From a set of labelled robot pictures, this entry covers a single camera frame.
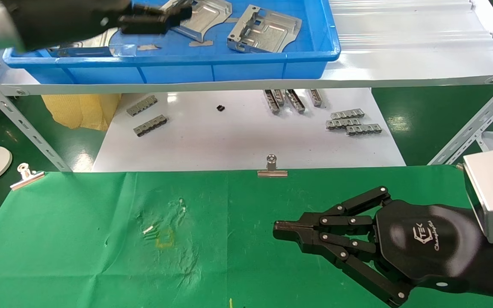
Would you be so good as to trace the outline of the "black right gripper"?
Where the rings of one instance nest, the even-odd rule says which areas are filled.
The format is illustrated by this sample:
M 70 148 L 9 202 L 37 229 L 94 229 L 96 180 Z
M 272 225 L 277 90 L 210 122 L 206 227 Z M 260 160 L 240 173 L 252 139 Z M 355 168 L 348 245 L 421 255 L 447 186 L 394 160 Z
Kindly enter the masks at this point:
M 364 260 L 376 245 L 335 234 L 372 224 L 362 213 L 375 214 L 376 234 L 385 264 L 414 286 L 447 293 L 493 297 L 493 244 L 484 236 L 471 209 L 449 205 L 414 205 L 391 201 L 387 187 L 376 187 L 323 212 L 304 212 L 295 221 L 278 220 L 273 234 L 295 242 L 301 252 L 325 258 L 391 308 L 409 298 L 411 286 L 392 282 Z M 329 233 L 295 233 L 319 231 Z

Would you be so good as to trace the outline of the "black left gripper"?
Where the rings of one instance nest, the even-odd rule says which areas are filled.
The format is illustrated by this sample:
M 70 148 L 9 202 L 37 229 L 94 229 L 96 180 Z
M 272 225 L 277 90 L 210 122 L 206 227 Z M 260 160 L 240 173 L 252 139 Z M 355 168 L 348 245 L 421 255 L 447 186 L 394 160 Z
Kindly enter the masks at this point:
M 164 35 L 193 14 L 192 2 L 163 6 L 131 0 L 6 0 L 18 31 L 16 50 L 33 51 L 96 37 L 119 27 L 124 35 Z M 130 12 L 131 16 L 122 16 Z

